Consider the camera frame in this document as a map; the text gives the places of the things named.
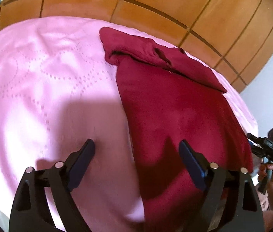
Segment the dark red garment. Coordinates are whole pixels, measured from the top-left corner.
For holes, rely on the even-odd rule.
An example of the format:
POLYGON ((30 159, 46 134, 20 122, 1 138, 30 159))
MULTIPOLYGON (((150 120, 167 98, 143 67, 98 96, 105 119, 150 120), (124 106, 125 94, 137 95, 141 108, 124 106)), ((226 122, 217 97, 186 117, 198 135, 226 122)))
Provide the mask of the dark red garment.
POLYGON ((202 203, 180 156, 188 141, 225 169, 252 171, 246 135, 213 71, 182 49, 103 27, 105 59, 116 82, 132 140, 146 231, 176 231, 202 203))

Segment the pink bedspread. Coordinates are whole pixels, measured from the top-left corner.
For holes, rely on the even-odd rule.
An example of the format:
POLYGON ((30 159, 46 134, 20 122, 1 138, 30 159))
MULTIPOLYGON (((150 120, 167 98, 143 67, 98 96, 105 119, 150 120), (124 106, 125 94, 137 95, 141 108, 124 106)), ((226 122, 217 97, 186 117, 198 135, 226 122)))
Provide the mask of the pink bedspread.
MULTIPOLYGON (((145 226, 128 119, 117 67, 105 59, 103 27, 177 48, 135 29, 77 17, 30 19, 0 31, 0 211, 5 215, 27 167, 51 168, 91 139, 94 158, 71 193, 83 219, 92 231, 145 226)), ((211 70, 245 135, 257 133, 240 95, 211 70)))

